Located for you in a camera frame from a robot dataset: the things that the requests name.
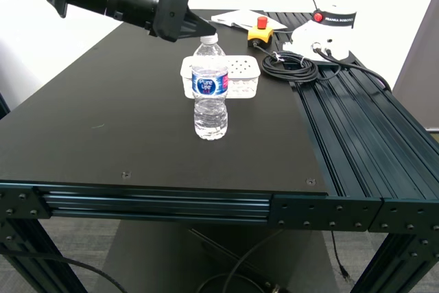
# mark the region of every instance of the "black table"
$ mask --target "black table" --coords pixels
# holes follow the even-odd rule
[[[244,32],[218,34],[227,54],[263,58]],[[0,121],[4,247],[59,253],[37,220],[51,216],[369,230],[389,235],[353,292],[408,292],[439,258],[437,143],[356,70],[262,75],[255,98],[227,101],[226,136],[203,141],[179,76],[198,43],[121,25]],[[85,292],[68,266],[10,262],[38,292]]]

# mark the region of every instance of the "red button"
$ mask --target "red button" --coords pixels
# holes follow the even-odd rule
[[[323,15],[321,13],[315,13],[314,14],[314,20],[316,22],[322,22],[323,21]]]
[[[268,18],[265,16],[258,17],[258,29],[265,29],[267,27]]]

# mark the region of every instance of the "pure life label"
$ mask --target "pure life label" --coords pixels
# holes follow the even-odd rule
[[[192,89],[195,93],[203,95],[220,95],[227,92],[227,73],[214,78],[199,78],[192,72]]]

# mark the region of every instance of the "table leg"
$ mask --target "table leg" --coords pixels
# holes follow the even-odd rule
[[[407,293],[439,261],[438,238],[389,234],[351,293]]]
[[[61,255],[38,220],[7,219],[2,222],[2,248]],[[68,264],[25,257],[6,259],[38,293],[87,292]]]

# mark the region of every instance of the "bottle cap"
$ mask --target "bottle cap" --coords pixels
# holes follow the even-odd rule
[[[213,36],[204,36],[200,38],[203,44],[212,45],[218,42],[218,34],[214,34]]]

